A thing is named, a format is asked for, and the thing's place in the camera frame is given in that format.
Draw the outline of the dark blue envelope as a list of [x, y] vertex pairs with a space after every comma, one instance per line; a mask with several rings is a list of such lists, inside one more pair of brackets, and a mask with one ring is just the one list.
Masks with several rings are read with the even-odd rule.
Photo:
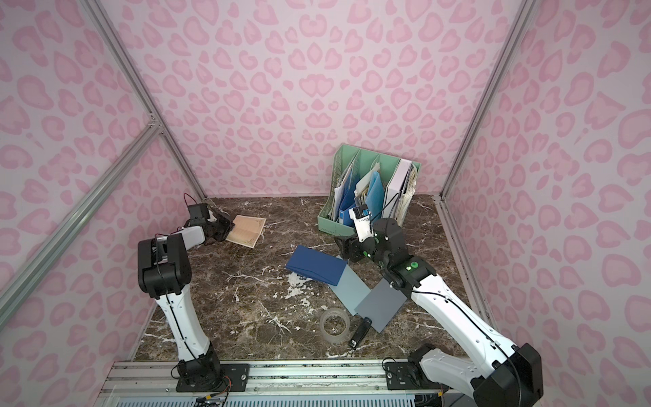
[[299, 245], [286, 264], [288, 271], [337, 286], [347, 263], [337, 257]]

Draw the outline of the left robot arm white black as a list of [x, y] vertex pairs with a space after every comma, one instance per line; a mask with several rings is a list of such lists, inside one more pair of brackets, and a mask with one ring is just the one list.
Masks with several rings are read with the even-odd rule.
[[215, 215], [198, 205], [191, 210], [184, 227], [171, 234], [157, 235], [137, 244], [139, 288], [161, 308], [176, 341], [178, 377], [198, 381], [217, 377], [220, 361], [204, 333], [193, 306], [190, 283], [193, 278], [188, 250], [213, 238], [224, 241], [234, 227], [226, 215]]

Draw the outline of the light blue envelope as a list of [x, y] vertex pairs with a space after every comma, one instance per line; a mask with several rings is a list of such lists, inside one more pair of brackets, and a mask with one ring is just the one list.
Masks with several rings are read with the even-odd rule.
[[351, 315], [357, 314], [356, 308], [371, 292], [368, 286], [349, 266], [344, 268], [337, 285], [330, 285], [330, 289]]

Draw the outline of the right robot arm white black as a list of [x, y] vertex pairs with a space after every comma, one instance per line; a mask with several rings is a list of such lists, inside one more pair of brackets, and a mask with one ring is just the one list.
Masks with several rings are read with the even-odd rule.
[[428, 314], [464, 349], [461, 359], [430, 345], [410, 362], [430, 383], [455, 389], [478, 406], [534, 406], [544, 396], [542, 357], [484, 322], [426, 260], [410, 254], [396, 220], [381, 219], [350, 237], [336, 237], [343, 259], [369, 259], [391, 288]]

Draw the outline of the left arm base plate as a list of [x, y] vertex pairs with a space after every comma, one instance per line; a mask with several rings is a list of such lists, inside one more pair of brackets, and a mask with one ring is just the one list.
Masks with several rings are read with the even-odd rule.
[[177, 393], [244, 392], [249, 380], [249, 364], [201, 366], [196, 361], [180, 361], [177, 367]]

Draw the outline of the cream letter paper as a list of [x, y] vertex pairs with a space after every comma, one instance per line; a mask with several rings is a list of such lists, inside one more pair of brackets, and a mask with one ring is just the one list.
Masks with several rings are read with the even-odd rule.
[[266, 218], [237, 215], [234, 227], [226, 237], [227, 242], [253, 249], [262, 235]]

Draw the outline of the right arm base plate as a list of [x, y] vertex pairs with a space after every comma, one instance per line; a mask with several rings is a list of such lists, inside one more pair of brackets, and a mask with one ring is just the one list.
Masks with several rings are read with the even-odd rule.
[[437, 390], [444, 393], [449, 390], [447, 385], [427, 379], [413, 362], [385, 358], [381, 367], [385, 373], [388, 390]]

